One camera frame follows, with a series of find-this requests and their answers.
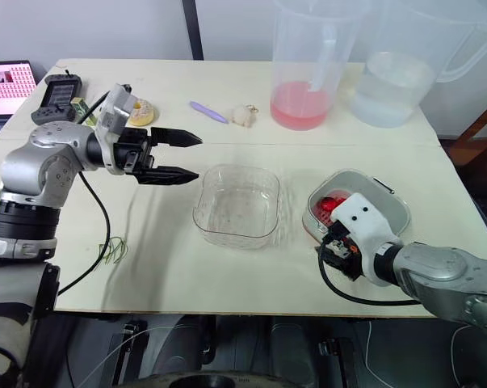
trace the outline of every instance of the game controller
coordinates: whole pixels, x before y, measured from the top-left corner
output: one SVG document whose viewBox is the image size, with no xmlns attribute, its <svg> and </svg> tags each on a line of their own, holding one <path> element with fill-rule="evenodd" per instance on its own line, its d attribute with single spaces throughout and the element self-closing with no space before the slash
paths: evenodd
<svg viewBox="0 0 487 388">
<path fill-rule="evenodd" d="M 73 121 L 76 111 L 71 105 L 60 107 L 40 107 L 31 114 L 31 119 L 35 124 L 42 125 L 51 121 Z"/>
<path fill-rule="evenodd" d="M 82 84 L 82 80 L 76 74 L 70 74 L 68 70 L 65 71 L 65 74 L 51 74 L 44 78 L 44 81 L 46 85 L 52 81 L 78 81 L 80 85 Z"/>
<path fill-rule="evenodd" d="M 50 121 L 73 121 L 76 111 L 71 100 L 82 89 L 82 80 L 76 74 L 52 74 L 44 80 L 48 87 L 42 98 L 40 107 L 31 114 L 35 124 L 42 125 Z"/>
</svg>

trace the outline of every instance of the clear plastic container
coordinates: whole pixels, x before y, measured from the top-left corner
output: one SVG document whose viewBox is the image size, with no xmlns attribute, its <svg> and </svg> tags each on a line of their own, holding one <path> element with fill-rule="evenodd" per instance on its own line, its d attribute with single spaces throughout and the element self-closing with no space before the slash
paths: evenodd
<svg viewBox="0 0 487 388">
<path fill-rule="evenodd" d="M 334 104 L 342 71 L 368 0 L 275 0 L 274 119 L 286 128 L 312 129 Z"/>
<path fill-rule="evenodd" d="M 462 77 L 487 53 L 486 21 L 475 0 L 388 0 L 351 102 L 355 116 L 384 128 L 405 123 L 435 81 Z M 486 37 L 479 48 L 474 32 Z"/>
<path fill-rule="evenodd" d="M 193 221 L 210 243 L 260 248 L 277 227 L 278 207 L 279 180 L 274 174 L 224 164 L 206 172 Z"/>
</svg>

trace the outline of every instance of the white container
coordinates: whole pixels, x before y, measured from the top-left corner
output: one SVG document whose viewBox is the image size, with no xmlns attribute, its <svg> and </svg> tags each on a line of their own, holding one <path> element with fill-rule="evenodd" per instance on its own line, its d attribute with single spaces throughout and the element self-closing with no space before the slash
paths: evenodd
<svg viewBox="0 0 487 388">
<path fill-rule="evenodd" d="M 256 167 L 218 165 L 206 172 L 193 221 L 210 243 L 260 248 L 278 223 L 279 180 Z"/>
<path fill-rule="evenodd" d="M 480 33 L 472 51 L 469 37 Z M 472 51 L 465 59 L 462 46 Z M 352 112 L 377 127 L 402 125 L 434 82 L 462 77 L 486 53 L 487 10 L 475 0 L 386 0 Z"/>
<path fill-rule="evenodd" d="M 383 215 L 395 235 L 399 235 L 410 222 L 410 211 L 406 203 L 394 194 L 394 191 L 377 178 L 366 176 L 356 170 L 340 170 L 331 175 L 308 199 L 308 206 L 304 211 L 302 222 L 305 229 L 319 243 L 327 234 L 328 228 L 313 213 L 318 201 L 324 197 L 337 193 L 361 193 Z"/>
</svg>

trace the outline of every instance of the black pole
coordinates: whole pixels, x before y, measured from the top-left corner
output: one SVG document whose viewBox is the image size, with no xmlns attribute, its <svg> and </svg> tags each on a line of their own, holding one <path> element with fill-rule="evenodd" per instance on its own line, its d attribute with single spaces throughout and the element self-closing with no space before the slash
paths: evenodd
<svg viewBox="0 0 487 388">
<path fill-rule="evenodd" d="M 202 39 L 200 37 L 195 0 L 182 0 L 182 7 L 184 9 L 184 17 L 186 18 L 187 34 L 189 35 L 189 45 L 191 46 L 193 59 L 203 61 L 204 51 L 202 50 Z"/>
</svg>

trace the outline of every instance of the table surface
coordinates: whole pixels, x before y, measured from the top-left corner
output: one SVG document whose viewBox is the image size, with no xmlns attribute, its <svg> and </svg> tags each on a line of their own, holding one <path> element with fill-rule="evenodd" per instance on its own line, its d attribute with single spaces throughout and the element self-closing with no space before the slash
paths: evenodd
<svg viewBox="0 0 487 388">
<path fill-rule="evenodd" d="M 128 254 L 118 264 L 101 264 L 59 297 L 58 310 L 431 316 L 421 306 L 348 302 L 324 285 L 313 249 L 316 243 L 304 231 L 301 218 L 310 193 L 346 168 L 378 177 L 406 201 L 412 213 L 401 235 L 406 243 L 459 247 L 487 259 L 487 229 L 424 116 L 418 112 L 402 128 L 387 130 L 361 124 L 348 112 L 345 95 L 359 75 L 357 65 L 346 72 L 328 120 L 306 133 L 273 124 L 269 89 L 263 86 L 269 83 L 267 63 L 66 60 L 58 66 L 52 73 L 67 67 L 82 77 L 88 104 L 115 81 L 131 83 L 136 95 L 161 109 L 154 125 L 188 129 L 205 141 L 188 149 L 164 145 L 153 151 L 159 164 L 200 173 L 200 179 L 183 186 L 140 186 L 133 177 L 105 170 L 86 174 L 111 216 L 112 234 L 126 238 Z M 0 164 L 35 127 L 29 113 L 43 91 L 38 86 L 1 131 Z M 253 103 L 260 109 L 258 123 L 252 129 L 218 124 L 192 111 L 189 99 L 213 108 L 218 102 Z M 279 228 L 267 247 L 218 247 L 196 229 L 191 213 L 201 177 L 219 163 L 262 167 L 279 177 Z M 61 211 L 57 238 L 52 263 L 61 267 L 61 284 L 67 285 L 94 261 L 104 239 L 101 211 L 79 179 Z M 394 286 L 377 287 L 364 278 L 350 282 L 332 268 L 328 273 L 340 289 L 355 296 L 407 298 Z"/>
</svg>

